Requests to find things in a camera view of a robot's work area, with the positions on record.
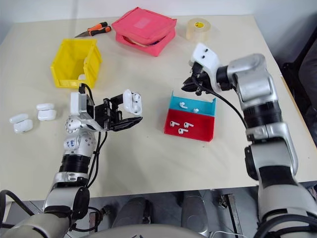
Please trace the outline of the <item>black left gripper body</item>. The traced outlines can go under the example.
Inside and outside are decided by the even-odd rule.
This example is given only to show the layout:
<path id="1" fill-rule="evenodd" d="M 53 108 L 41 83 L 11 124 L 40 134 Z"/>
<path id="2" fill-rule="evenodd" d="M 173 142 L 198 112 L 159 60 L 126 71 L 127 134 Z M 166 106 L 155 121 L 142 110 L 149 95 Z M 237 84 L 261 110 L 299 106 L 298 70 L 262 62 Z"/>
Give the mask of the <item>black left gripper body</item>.
<path id="1" fill-rule="evenodd" d="M 119 106 L 112 106 L 109 98 L 104 98 L 103 103 L 95 106 L 95 121 L 105 131 L 109 131 L 111 124 L 122 120 L 122 111 Z"/>

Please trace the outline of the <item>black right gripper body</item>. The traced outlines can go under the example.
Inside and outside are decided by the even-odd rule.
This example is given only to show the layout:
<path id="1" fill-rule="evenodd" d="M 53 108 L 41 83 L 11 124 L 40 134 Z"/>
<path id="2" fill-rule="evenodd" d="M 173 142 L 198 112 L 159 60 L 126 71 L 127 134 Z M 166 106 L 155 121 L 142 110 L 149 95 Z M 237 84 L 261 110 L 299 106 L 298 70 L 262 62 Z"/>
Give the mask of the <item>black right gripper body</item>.
<path id="1" fill-rule="evenodd" d="M 194 77 L 197 81 L 197 91 L 195 92 L 196 95 L 201 95 L 203 92 L 206 94 L 211 94 L 212 87 L 211 87 L 211 80 L 209 75 L 203 70 L 203 67 L 195 62 L 192 66 L 192 77 Z"/>

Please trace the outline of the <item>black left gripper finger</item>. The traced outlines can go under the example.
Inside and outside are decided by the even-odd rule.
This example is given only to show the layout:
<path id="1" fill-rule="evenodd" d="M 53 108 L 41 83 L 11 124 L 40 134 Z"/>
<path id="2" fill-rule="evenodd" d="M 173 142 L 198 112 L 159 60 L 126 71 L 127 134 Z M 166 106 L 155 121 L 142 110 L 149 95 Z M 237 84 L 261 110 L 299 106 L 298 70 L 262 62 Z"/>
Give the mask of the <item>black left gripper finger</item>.
<path id="1" fill-rule="evenodd" d="M 114 96 L 110 99 L 112 106 L 119 106 L 123 104 L 123 94 Z"/>
<path id="2" fill-rule="evenodd" d="M 136 124 L 138 124 L 142 119 L 143 117 L 133 117 L 133 118 L 122 119 L 122 120 L 119 120 L 118 122 L 111 124 L 110 129 L 112 131 L 121 131 L 121 130 L 129 129 L 135 126 Z"/>

